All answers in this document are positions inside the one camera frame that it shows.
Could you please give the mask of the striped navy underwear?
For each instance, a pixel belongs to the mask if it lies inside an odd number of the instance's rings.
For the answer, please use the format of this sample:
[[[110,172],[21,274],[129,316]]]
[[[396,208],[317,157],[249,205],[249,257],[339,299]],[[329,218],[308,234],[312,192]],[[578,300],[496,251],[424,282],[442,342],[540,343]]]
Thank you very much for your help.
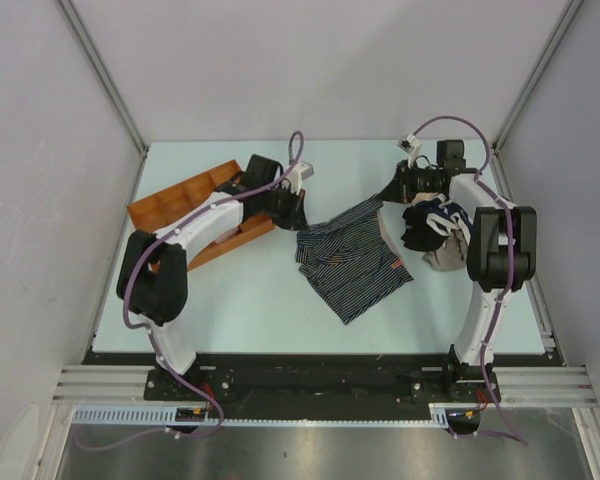
[[[382,207],[369,198],[296,237],[299,272],[345,325],[413,280],[383,236]]]

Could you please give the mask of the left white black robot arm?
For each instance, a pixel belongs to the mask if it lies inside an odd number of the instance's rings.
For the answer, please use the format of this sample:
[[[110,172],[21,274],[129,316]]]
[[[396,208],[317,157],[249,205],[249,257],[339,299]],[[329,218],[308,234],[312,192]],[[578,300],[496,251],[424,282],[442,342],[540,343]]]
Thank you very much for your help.
[[[247,169],[211,187],[204,201],[154,231],[135,230],[128,238],[116,285],[129,329],[144,329],[159,364],[170,368],[166,387],[177,398],[194,397],[200,374],[192,327],[183,318],[190,262],[212,244],[229,237],[246,221],[265,216],[281,229],[308,227],[302,184],[314,174],[311,164],[292,159],[286,170],[274,160],[252,155]]]

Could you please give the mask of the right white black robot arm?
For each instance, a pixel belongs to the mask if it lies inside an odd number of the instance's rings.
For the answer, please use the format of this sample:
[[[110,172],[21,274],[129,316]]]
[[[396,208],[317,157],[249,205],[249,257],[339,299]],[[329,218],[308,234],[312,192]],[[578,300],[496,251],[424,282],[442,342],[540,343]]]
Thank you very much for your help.
[[[438,142],[436,164],[429,167],[417,165],[421,144],[413,134],[398,145],[407,158],[396,165],[378,197],[407,205],[419,194],[441,194],[470,218],[466,271],[473,289],[439,383],[453,401],[466,400],[477,388],[491,393],[497,382],[493,349],[500,323],[510,300],[536,272],[536,211],[489,187],[481,170],[467,166],[461,140]]]

